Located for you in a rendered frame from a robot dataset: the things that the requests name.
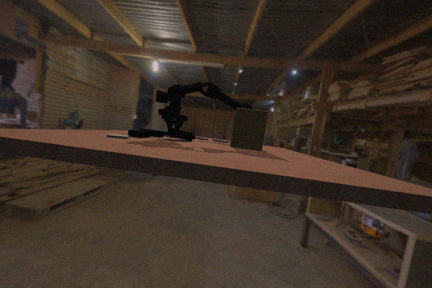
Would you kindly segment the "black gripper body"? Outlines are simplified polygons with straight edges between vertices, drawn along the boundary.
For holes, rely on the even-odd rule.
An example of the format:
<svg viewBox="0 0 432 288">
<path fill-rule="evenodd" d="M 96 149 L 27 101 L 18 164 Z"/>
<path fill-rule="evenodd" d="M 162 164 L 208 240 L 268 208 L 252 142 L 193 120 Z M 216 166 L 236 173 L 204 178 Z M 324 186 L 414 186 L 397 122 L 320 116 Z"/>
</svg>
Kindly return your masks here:
<svg viewBox="0 0 432 288">
<path fill-rule="evenodd" d="M 180 115 L 180 109 L 182 109 L 180 105 L 170 104 L 170 106 L 173 107 L 174 114 L 172 115 L 172 114 L 168 113 L 167 115 L 162 115 L 162 117 L 161 117 L 162 119 L 171 120 L 171 121 L 174 119 L 176 121 L 187 121 L 187 116 Z"/>
</svg>

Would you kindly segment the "dark grey controller unit with green switches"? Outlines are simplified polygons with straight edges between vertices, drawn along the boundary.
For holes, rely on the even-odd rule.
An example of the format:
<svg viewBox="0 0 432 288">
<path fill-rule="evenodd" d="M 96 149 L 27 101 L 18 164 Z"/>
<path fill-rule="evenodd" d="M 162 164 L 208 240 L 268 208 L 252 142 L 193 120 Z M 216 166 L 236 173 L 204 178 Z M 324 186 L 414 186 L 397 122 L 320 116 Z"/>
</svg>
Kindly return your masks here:
<svg viewBox="0 0 432 288">
<path fill-rule="evenodd" d="M 175 137 L 175 138 L 184 139 L 184 140 L 188 140 L 188 141 L 192 141 L 192 139 L 193 139 L 193 134 L 192 133 L 179 130 L 175 134 L 175 129 L 174 128 L 170 128 L 168 130 L 168 132 L 167 132 L 167 135 L 170 136 L 170 137 Z"/>
</svg>

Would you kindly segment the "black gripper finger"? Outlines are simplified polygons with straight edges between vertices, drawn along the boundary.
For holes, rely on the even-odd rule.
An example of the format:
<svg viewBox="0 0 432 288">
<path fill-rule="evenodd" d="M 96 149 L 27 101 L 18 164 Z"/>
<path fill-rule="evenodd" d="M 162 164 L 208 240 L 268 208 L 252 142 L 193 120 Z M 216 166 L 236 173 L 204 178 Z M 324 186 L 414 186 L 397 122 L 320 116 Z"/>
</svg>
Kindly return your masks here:
<svg viewBox="0 0 432 288">
<path fill-rule="evenodd" d="M 164 119 L 164 120 L 165 120 L 165 122 L 166 122 L 166 124 L 167 124 L 167 129 L 168 129 L 168 130 L 169 130 L 170 128 L 173 127 L 173 124 L 174 124 L 173 121 L 171 121 L 171 120 L 166 120 L 166 119 Z"/>
<path fill-rule="evenodd" d="M 175 134 L 176 134 L 184 122 L 183 121 L 176 121 L 176 120 L 172 120 L 172 121 L 175 123 Z"/>
</svg>

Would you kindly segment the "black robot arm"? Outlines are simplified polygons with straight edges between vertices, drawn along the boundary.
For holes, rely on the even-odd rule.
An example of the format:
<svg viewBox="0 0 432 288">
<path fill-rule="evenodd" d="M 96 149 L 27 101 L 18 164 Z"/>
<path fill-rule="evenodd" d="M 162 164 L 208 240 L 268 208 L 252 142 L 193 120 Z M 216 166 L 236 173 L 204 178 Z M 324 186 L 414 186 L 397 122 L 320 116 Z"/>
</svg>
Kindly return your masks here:
<svg viewBox="0 0 432 288">
<path fill-rule="evenodd" d="M 207 92 L 202 90 L 203 86 L 208 86 Z M 157 91 L 156 101 L 161 103 L 167 103 L 170 101 L 170 104 L 178 104 L 181 105 L 181 98 L 185 98 L 185 94 L 189 94 L 192 92 L 201 92 L 204 96 L 210 98 L 217 98 L 222 102 L 226 103 L 230 107 L 236 109 L 237 107 L 245 108 L 245 109 L 253 109 L 249 104 L 239 103 L 236 100 L 230 98 L 226 94 L 222 93 L 215 84 L 209 82 L 197 82 L 190 85 L 172 85 L 168 88 L 168 92 Z M 167 115 L 168 113 L 174 114 L 172 106 L 165 106 L 164 109 L 158 110 L 159 115 Z"/>
</svg>

